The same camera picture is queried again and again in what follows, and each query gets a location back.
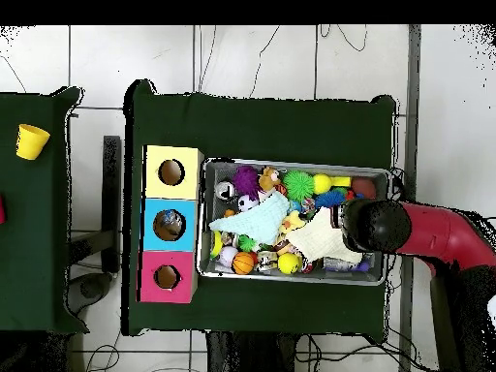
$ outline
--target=beige cloth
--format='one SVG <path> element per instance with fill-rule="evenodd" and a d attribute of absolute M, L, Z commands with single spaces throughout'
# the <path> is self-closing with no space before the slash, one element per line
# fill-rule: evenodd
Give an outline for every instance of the beige cloth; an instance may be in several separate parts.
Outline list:
<path fill-rule="evenodd" d="M 330 209 L 326 207 L 321 207 L 306 226 L 288 232 L 286 239 L 301 251 L 308 261 L 332 257 L 357 264 L 363 257 L 361 253 L 346 247 L 341 230 L 331 226 Z"/>

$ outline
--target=blue toy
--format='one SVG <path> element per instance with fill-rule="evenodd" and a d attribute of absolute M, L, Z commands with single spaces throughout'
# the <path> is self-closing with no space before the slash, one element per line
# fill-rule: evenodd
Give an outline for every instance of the blue toy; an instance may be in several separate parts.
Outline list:
<path fill-rule="evenodd" d="M 288 214 L 290 214 L 292 211 L 301 212 L 303 211 L 303 207 L 298 201 L 290 200 L 290 207 L 288 208 Z"/>
<path fill-rule="evenodd" d="M 331 190 L 327 191 L 326 193 L 319 194 L 315 198 L 315 207 L 320 208 L 320 207 L 327 207 L 331 208 L 335 205 L 339 205 L 342 202 L 345 201 L 345 196 L 341 191 L 339 190 Z"/>

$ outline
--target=light blue cloth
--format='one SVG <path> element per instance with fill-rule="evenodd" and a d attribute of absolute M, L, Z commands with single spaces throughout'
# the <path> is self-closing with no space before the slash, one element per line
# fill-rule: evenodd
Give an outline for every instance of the light blue cloth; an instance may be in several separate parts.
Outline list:
<path fill-rule="evenodd" d="M 272 245 L 289 207 L 288 199 L 276 191 L 248 211 L 219 218 L 212 221 L 209 227 L 213 231 L 245 234 L 262 244 Z"/>

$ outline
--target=green spiky ball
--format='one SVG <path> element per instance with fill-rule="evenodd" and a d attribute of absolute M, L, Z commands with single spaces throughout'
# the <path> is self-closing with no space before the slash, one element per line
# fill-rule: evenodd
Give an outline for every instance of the green spiky ball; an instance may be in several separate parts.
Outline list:
<path fill-rule="evenodd" d="M 245 253 L 249 253 L 253 250 L 253 247 L 257 244 L 255 239 L 250 238 L 248 235 L 242 234 L 239 236 L 239 240 L 237 241 L 237 245 L 241 248 L 241 251 Z"/>
<path fill-rule="evenodd" d="M 288 198 L 296 202 L 314 194 L 314 179 L 304 171 L 289 171 L 284 177 L 284 185 L 288 189 Z"/>

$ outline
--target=orange basketball toy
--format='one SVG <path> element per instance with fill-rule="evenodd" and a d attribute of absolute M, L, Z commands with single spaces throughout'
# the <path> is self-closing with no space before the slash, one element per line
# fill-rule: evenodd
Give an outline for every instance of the orange basketball toy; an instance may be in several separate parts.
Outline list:
<path fill-rule="evenodd" d="M 252 256 L 245 252 L 237 253 L 232 261 L 232 269 L 236 274 L 240 275 L 248 274 L 254 265 Z"/>

